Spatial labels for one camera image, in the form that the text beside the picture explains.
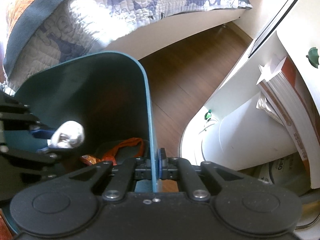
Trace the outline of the silver foil ball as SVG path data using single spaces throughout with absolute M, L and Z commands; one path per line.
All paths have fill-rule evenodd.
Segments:
M 67 121 L 47 140 L 47 145 L 49 148 L 77 148 L 84 140 L 83 126 L 76 121 Z

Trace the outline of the teal plastic trash bin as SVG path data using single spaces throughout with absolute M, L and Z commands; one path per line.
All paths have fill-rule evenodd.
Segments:
M 12 96 L 27 105 L 43 127 L 55 131 L 67 121 L 80 123 L 85 140 L 77 148 L 48 148 L 63 175 L 21 190 L 8 203 L 18 239 L 146 238 L 164 216 L 167 197 L 158 197 L 158 153 L 153 133 L 149 84 L 142 65 L 129 55 L 107 51 L 66 61 L 39 72 Z M 142 138 L 151 165 L 152 191 L 127 193 L 108 202 L 68 175 L 82 168 L 80 157 L 106 142 Z

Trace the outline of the orange net bag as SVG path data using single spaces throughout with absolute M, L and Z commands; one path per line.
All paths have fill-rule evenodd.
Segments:
M 142 138 L 130 138 L 103 143 L 93 154 L 86 154 L 80 160 L 86 165 L 111 161 L 114 166 L 126 159 L 144 157 L 148 153 L 149 142 Z

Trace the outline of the white cylindrical container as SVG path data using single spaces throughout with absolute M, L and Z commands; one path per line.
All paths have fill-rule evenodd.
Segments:
M 204 160 L 238 171 L 297 152 L 287 129 L 256 108 L 259 96 L 205 131 L 201 144 Z

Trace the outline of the small green clip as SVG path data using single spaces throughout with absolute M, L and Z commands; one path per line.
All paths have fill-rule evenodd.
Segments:
M 212 110 L 209 109 L 208 112 L 204 115 L 204 119 L 208 120 L 211 118 L 211 116 L 212 116 Z

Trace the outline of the quilted blue white bedspread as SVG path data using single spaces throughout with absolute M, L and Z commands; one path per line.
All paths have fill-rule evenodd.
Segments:
M 3 46 L 4 85 L 18 88 L 34 74 L 103 51 L 111 42 L 172 15 L 251 9 L 249 0 L 35 0 Z

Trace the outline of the stack of books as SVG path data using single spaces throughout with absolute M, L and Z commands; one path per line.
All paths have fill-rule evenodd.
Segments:
M 319 188 L 319 85 L 289 57 L 274 55 L 261 72 L 257 86 L 289 132 L 305 168 L 311 188 Z

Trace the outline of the green knob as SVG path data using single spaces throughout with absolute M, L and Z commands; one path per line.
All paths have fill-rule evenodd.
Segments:
M 312 47 L 309 49 L 308 54 L 306 55 L 309 63 L 314 67 L 319 67 L 319 53 L 316 47 Z

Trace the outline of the white shelf unit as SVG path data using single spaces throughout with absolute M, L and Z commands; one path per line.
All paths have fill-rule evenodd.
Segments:
M 307 71 L 306 76 L 312 79 L 313 84 L 319 85 L 319 67 L 314 68 L 306 58 L 312 47 L 316 47 L 319 53 L 319 0 L 288 0 L 187 124 L 181 138 L 179 155 L 193 165 L 206 161 L 201 150 L 205 131 L 258 93 L 260 96 L 256 108 L 283 125 L 257 86 L 261 74 L 259 66 L 265 65 L 274 55 L 280 60 L 289 57 L 300 72 Z M 204 115 L 209 109 L 212 110 L 212 116 L 205 120 Z M 310 175 L 298 150 L 280 159 L 240 171 L 251 171 L 267 183 L 287 187 L 298 194 L 303 202 L 303 215 L 296 233 L 303 239 L 319 237 L 319 188 L 311 188 Z

